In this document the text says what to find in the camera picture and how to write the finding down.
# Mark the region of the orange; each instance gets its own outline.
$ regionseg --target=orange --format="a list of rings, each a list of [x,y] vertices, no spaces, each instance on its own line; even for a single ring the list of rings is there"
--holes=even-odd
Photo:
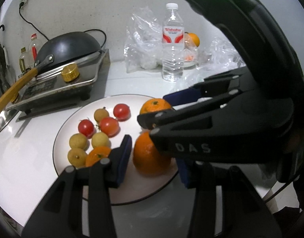
[[[191,61],[193,61],[194,60],[194,56],[192,56],[192,55],[187,55],[187,56],[185,56],[185,58],[184,58],[184,61],[185,62],[191,62]]]
[[[144,132],[137,138],[134,145],[133,164],[139,173],[157,176],[168,169],[171,158],[161,155],[150,139],[149,133]]]
[[[197,47],[199,47],[199,44],[201,43],[201,41],[199,40],[199,37],[196,34],[194,34],[194,33],[187,33],[187,34],[189,34],[189,36],[192,38],[194,44]]]
[[[152,98],[146,101],[141,107],[140,114],[171,109],[171,105],[162,98]]]
[[[94,148],[86,157],[86,167],[93,166],[95,163],[97,163],[100,159],[104,157],[108,157],[111,152],[111,149],[108,147],[96,147]]]

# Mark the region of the gas stove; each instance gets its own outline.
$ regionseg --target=gas stove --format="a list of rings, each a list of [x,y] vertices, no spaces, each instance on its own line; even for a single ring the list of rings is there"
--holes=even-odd
[[[76,63],[80,75],[77,79],[64,82],[61,71],[71,63]],[[13,104],[9,104],[6,110],[17,109],[27,115],[32,109],[41,109],[46,105],[56,105],[58,102],[87,100],[93,84],[97,81],[98,72],[104,64],[109,64],[109,51],[102,50],[75,59],[69,63],[60,65],[45,73],[41,73],[23,87],[19,97]]]

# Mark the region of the stove knob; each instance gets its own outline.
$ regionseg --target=stove knob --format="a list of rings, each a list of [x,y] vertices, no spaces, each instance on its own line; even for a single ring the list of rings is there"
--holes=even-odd
[[[62,69],[62,78],[65,82],[71,82],[79,76],[79,70],[76,63],[71,63]]]

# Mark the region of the plate rim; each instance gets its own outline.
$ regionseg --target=plate rim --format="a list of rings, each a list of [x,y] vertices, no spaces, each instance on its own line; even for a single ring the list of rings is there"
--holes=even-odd
[[[188,62],[184,62],[184,64],[183,64],[183,68],[185,67],[185,68],[190,68],[190,67],[192,67],[192,66],[194,66],[194,65],[196,65],[196,61],[188,61]]]
[[[117,95],[111,95],[111,96],[106,96],[106,97],[103,97],[103,98],[100,98],[100,99],[97,99],[87,105],[90,105],[92,103],[95,103],[97,102],[98,100],[101,100],[101,99],[104,99],[104,98],[109,98],[109,97],[115,97],[115,96],[122,96],[122,95],[136,95],[136,96],[143,96],[143,97],[150,97],[150,98],[155,98],[155,97],[151,97],[151,96],[147,96],[147,95],[142,95],[142,94],[117,94]],[[55,137],[55,140],[53,142],[53,149],[52,149],[52,160],[53,160],[53,167],[54,167],[54,170],[57,174],[57,177],[59,177],[59,174],[56,170],[56,167],[55,167],[55,162],[54,162],[54,146],[55,146],[55,141],[57,139],[57,136],[59,134],[59,132],[61,131],[62,127],[64,126],[64,124],[75,114],[77,113],[79,110],[81,110],[82,108],[84,108],[85,106],[87,105],[84,105],[83,107],[79,108],[78,110],[76,110],[74,113],[72,113],[67,119],[66,121],[61,125],[61,127],[59,128],[57,134],[56,134],[56,137]],[[160,187],[159,189],[157,189],[156,191],[152,192],[151,194],[145,196],[145,197],[142,197],[140,199],[137,199],[137,200],[134,200],[134,201],[130,201],[130,202],[125,202],[125,203],[116,203],[116,204],[113,204],[113,203],[110,203],[111,206],[124,206],[124,205],[130,205],[130,204],[134,204],[134,203],[137,203],[137,202],[140,202],[140,201],[143,201],[147,198],[150,198],[152,197],[153,195],[157,194],[159,191],[161,191],[162,189],[164,189],[167,185],[170,184],[171,181],[173,181],[173,179],[177,176],[178,174],[178,170],[176,171],[176,173],[173,175],[173,177],[168,181],[166,182],[162,187]]]

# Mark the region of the black cable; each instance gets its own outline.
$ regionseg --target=black cable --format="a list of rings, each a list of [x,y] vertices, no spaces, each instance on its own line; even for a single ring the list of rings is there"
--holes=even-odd
[[[280,189],[278,189],[272,196],[267,198],[264,203],[268,203],[270,200],[272,200],[275,196],[277,196],[280,192],[282,192],[287,186],[289,186],[301,173],[302,169],[304,168],[304,164],[301,165],[301,167],[296,171],[296,173],[293,175],[293,177],[285,183]]]
[[[103,30],[97,29],[97,28],[88,29],[88,30],[85,30],[84,32],[89,32],[89,31],[100,31],[105,36],[105,41],[103,42],[103,44],[101,46],[101,47],[103,47],[105,45],[106,41],[107,41],[106,33]]]
[[[45,36],[41,31],[39,31],[38,28],[35,27],[35,26],[33,25],[33,23],[31,23],[31,22],[27,21],[25,18],[23,18],[22,14],[21,14],[21,8],[22,8],[23,5],[24,5],[24,2],[21,2],[20,5],[19,5],[19,14],[20,14],[21,18],[22,18],[26,23],[29,23],[30,25],[32,25],[33,28],[35,28],[43,37],[45,37],[45,38],[47,39],[47,41],[49,41],[48,37]]]

